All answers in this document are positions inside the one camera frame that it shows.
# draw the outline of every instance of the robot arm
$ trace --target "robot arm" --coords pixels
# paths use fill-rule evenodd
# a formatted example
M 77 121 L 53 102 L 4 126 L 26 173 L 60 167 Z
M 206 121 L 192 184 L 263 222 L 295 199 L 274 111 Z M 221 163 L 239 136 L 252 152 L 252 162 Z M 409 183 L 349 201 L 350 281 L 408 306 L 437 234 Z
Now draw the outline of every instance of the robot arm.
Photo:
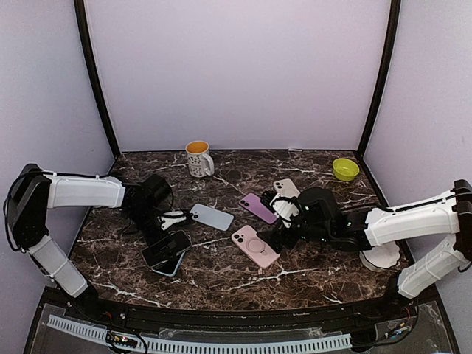
M 157 207 L 170 193 L 167 182 L 152 175 L 142 183 L 126 183 L 111 176 L 58 174 L 28 164 L 10 189 L 4 205 L 7 236 L 17 249 L 29 254 L 43 272 L 71 297 L 94 296 L 93 286 L 75 268 L 49 235 L 46 212 L 58 207 L 122 208 L 144 235 L 148 246 L 172 240 L 165 230 L 175 223 L 190 221 L 188 212 L 156 216 Z
M 397 240 L 448 234 L 425 257 L 394 276 L 394 291 L 414 299 L 447 273 L 472 261 L 471 201 L 472 187 L 459 180 L 451 191 L 414 204 L 343 212 L 331 191 L 312 187 L 295 202 L 274 196 L 266 203 L 284 220 L 285 228 L 276 228 L 265 239 L 278 252 L 281 245 L 294 246 L 294 235 L 295 239 L 315 240 L 341 251 L 367 251 Z

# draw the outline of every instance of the ceramic mug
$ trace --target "ceramic mug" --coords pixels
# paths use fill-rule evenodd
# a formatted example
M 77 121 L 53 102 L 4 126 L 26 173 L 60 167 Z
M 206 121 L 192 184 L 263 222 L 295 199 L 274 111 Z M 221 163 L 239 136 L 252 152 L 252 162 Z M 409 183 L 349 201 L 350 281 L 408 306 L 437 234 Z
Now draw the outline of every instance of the ceramic mug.
M 209 145 L 207 142 L 191 142 L 187 144 L 185 150 L 187 152 L 190 175 L 201 178 L 215 173 L 215 164 L 209 155 Z

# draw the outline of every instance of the light purple wall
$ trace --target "light purple wall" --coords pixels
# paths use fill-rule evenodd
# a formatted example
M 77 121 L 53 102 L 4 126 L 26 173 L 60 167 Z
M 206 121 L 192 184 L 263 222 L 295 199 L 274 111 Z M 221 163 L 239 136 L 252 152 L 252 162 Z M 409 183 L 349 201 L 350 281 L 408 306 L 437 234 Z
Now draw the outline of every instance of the light purple wall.
M 367 151 L 391 205 L 472 183 L 472 2 L 404 1 Z M 411 240 L 419 259 L 443 236 Z M 472 353 L 472 271 L 437 283 L 462 353 Z
M 0 117 L 1 198 L 28 162 L 79 173 L 104 173 L 110 167 L 73 1 L 0 1 Z M 84 212 L 50 212 L 47 225 L 65 250 Z M 3 226 L 0 279 L 0 351 L 22 353 L 46 282 L 28 256 L 10 251 Z
M 122 150 L 357 148 L 390 1 L 86 3 Z

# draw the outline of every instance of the green bowl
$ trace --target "green bowl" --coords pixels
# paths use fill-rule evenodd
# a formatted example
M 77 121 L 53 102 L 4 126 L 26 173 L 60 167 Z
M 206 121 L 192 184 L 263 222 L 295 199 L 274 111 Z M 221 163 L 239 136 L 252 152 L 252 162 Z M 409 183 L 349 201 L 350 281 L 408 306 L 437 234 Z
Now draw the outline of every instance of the green bowl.
M 349 159 L 336 159 L 333 161 L 334 176 L 339 181 L 352 181 L 359 174 L 359 166 Z

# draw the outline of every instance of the purple smartphone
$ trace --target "purple smartphone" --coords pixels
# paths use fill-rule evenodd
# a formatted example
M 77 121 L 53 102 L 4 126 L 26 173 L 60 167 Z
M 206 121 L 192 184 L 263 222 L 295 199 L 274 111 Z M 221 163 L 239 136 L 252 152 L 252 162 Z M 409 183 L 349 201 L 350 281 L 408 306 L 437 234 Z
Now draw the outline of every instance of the purple smartphone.
M 275 223 L 275 220 L 277 220 L 277 216 L 267 209 L 264 204 L 260 202 L 260 198 L 253 193 L 249 193 L 246 197 L 241 199 L 239 205 L 264 220 L 266 223 Z

